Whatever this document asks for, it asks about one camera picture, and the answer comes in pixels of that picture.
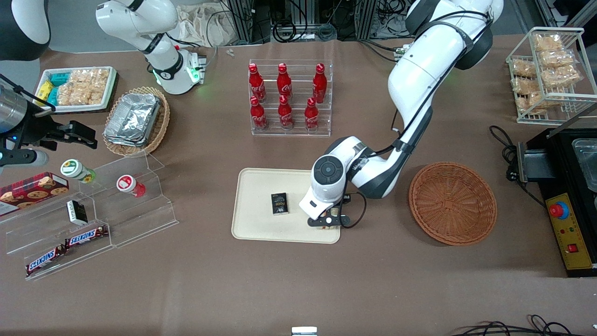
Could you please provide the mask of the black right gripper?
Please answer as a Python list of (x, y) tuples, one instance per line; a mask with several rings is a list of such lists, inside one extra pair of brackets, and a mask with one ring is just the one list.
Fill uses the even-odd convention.
[(19, 146), (41, 146), (49, 150), (56, 150), (50, 142), (76, 142), (93, 150), (98, 147), (95, 139), (95, 130), (77, 121), (71, 120), (68, 124), (53, 121), (50, 116), (42, 118), (31, 117), (24, 121), (21, 130)]

